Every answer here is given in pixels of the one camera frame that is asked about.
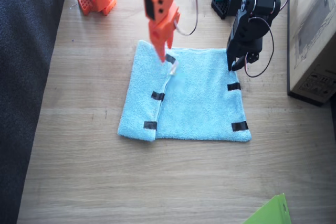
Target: orange robot base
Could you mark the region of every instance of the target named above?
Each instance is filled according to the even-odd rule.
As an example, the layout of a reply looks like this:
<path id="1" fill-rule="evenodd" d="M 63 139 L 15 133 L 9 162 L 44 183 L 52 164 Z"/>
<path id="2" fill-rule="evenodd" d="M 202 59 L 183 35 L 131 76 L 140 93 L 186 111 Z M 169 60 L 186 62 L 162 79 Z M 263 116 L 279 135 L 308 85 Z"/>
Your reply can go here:
<path id="1" fill-rule="evenodd" d="M 85 16 L 89 15 L 90 12 L 97 12 L 97 8 L 95 5 L 95 0 L 77 0 L 78 1 L 78 5 L 81 8 L 83 14 Z M 109 0 L 108 5 L 101 10 L 101 12 L 107 16 L 110 11 L 114 8 L 114 6 L 116 5 L 117 0 Z"/>

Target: wire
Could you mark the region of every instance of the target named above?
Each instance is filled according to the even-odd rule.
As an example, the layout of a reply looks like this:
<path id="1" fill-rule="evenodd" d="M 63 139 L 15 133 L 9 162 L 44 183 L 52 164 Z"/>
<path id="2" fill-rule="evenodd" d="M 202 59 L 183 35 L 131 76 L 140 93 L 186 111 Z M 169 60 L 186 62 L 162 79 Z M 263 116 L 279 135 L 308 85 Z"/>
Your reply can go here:
<path id="1" fill-rule="evenodd" d="M 182 31 L 182 30 L 178 27 L 176 20 L 174 20 L 175 28 L 176 28 L 176 30 L 177 30 L 181 35 L 184 35 L 184 36 L 190 36 L 190 35 L 193 34 L 193 32 L 196 30 L 196 27 L 197 27 L 197 24 L 198 24 L 198 0 L 195 0 L 195 1 L 196 1 L 196 23 L 195 23 L 195 27 L 194 27 L 194 29 L 193 29 L 190 33 L 186 33 L 186 32 L 184 32 L 184 31 Z"/>
<path id="2" fill-rule="evenodd" d="M 289 0 L 286 0 L 286 2 L 283 4 L 283 6 L 280 8 L 280 11 L 285 7 L 285 5 L 288 3 Z"/>
<path id="3" fill-rule="evenodd" d="M 269 58 L 269 61 L 268 61 L 268 63 L 267 63 L 267 66 L 265 67 L 265 69 L 264 69 L 261 73 L 257 74 L 256 76 L 250 76 L 250 75 L 248 74 L 248 72 L 247 72 L 247 55 L 248 55 L 248 53 L 246 53 L 246 56 L 245 56 L 245 65 L 244 65 L 245 73 L 246 73 L 246 75 L 249 76 L 250 78 L 256 78 L 256 77 L 258 77 L 258 76 L 261 76 L 261 75 L 266 71 L 266 69 L 268 68 L 269 64 L 271 63 L 271 60 L 272 60 L 272 57 L 273 57 L 273 54 L 274 54 L 274 39 L 273 39 L 273 34 L 272 34 L 271 27 L 269 26 L 269 24 L 268 24 L 263 18 L 260 18 L 260 17 L 253 17 L 253 18 L 249 18 L 248 21 L 250 22 L 251 19 L 261 19 L 261 20 L 267 25 L 268 30 L 269 30 L 269 32 L 271 33 L 271 37 L 272 37 L 272 45 L 273 45 L 272 54 L 271 54 L 271 57 Z"/>

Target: green folder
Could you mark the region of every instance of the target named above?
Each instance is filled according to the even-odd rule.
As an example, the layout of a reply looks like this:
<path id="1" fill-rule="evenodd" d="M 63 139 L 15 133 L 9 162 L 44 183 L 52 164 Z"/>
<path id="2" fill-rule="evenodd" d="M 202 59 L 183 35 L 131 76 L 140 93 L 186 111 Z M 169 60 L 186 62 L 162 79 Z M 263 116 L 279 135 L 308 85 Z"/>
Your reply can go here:
<path id="1" fill-rule="evenodd" d="M 243 224 L 291 224 L 285 194 L 274 196 Z"/>

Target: cardboard box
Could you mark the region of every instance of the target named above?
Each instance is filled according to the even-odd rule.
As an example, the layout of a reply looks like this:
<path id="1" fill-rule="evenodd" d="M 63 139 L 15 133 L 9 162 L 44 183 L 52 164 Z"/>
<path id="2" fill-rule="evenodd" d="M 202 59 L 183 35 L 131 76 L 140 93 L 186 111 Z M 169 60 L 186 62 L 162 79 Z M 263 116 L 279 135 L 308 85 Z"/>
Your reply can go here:
<path id="1" fill-rule="evenodd" d="M 290 0 L 288 94 L 322 105 L 336 92 L 336 0 Z"/>

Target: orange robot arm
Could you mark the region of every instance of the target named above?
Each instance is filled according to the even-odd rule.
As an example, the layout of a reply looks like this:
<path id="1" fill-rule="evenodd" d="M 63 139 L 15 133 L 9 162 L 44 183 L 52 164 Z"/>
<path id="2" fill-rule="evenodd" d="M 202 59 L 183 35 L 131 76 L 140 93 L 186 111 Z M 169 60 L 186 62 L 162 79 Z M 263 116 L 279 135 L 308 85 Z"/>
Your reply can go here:
<path id="1" fill-rule="evenodd" d="M 165 60 L 164 46 L 172 47 L 175 23 L 180 13 L 174 0 L 144 0 L 146 17 L 149 21 L 149 33 L 152 44 L 162 62 Z"/>

